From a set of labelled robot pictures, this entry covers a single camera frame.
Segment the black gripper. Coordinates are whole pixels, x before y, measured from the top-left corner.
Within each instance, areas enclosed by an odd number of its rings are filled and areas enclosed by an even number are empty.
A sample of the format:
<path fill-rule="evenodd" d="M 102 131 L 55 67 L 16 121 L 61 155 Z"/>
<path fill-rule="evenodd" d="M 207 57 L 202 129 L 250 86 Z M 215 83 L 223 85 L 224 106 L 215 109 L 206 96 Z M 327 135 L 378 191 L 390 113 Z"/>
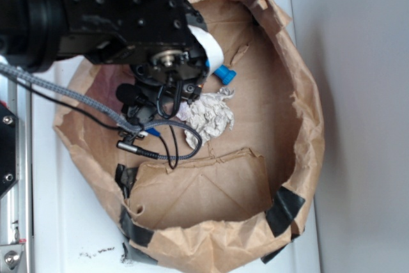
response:
<path fill-rule="evenodd" d="M 139 67 L 138 78 L 160 86 L 202 84 L 206 66 L 224 54 L 188 0 L 63 0 L 68 28 L 63 58 L 82 55 L 94 64 Z"/>

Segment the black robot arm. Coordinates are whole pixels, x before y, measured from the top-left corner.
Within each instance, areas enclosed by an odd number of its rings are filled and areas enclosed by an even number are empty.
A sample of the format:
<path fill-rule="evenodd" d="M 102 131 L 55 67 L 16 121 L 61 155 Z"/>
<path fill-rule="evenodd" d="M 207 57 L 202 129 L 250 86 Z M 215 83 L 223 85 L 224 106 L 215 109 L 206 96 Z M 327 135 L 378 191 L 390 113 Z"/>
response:
<path fill-rule="evenodd" d="M 130 65 L 152 86 L 199 85 L 217 67 L 206 30 L 188 0 L 1 0 L 1 54 L 33 73 L 84 56 Z"/>

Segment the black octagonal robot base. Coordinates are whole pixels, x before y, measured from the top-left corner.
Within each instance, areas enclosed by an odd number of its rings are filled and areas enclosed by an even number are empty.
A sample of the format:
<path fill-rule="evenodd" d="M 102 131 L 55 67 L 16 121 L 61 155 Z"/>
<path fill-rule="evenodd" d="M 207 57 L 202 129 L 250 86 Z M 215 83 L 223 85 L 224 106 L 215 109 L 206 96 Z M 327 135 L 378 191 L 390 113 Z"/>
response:
<path fill-rule="evenodd" d="M 18 162 L 18 118 L 1 101 L 1 199 L 19 180 Z"/>

